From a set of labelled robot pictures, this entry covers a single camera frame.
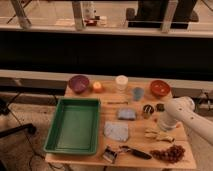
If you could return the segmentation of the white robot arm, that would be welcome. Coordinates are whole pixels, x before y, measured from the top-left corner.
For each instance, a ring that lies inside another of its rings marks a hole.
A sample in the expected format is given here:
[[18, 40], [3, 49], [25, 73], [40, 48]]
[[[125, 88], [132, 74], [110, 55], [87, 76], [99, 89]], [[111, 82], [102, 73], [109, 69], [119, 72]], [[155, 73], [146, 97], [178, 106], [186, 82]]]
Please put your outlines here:
[[163, 131], [172, 130], [181, 121], [213, 145], [213, 122], [201, 117], [194, 110], [195, 103], [190, 97], [172, 98], [164, 104], [164, 112], [157, 121], [158, 127]]

